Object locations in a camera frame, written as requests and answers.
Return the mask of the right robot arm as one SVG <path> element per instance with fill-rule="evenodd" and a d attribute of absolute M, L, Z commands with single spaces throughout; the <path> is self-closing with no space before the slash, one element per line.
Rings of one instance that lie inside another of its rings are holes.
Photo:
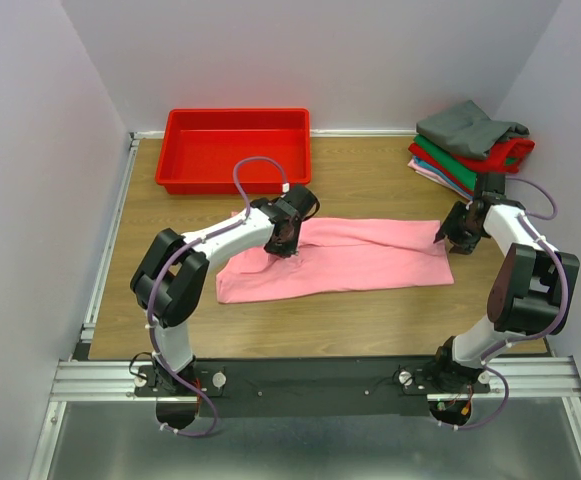
<path fill-rule="evenodd" d="M 457 202 L 435 241 L 470 254 L 491 238 L 504 255 L 490 289 L 486 313 L 468 331 L 440 346 L 426 377 L 450 392 L 473 384 L 489 362 L 512 346 L 558 334 L 567 321 L 579 258 L 558 250 L 539 233 L 518 202 Z"/>

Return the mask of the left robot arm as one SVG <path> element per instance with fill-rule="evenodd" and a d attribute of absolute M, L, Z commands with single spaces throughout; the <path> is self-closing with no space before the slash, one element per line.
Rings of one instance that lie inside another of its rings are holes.
<path fill-rule="evenodd" d="M 298 253 L 302 224 L 320 209 L 305 186 L 291 186 L 275 199 L 247 201 L 230 218 L 198 231 L 159 232 L 135 271 L 130 289 L 145 310 L 157 364 L 157 382 L 171 395 L 194 387 L 193 354 L 186 321 L 196 310 L 206 277 L 251 248 L 280 259 Z"/>

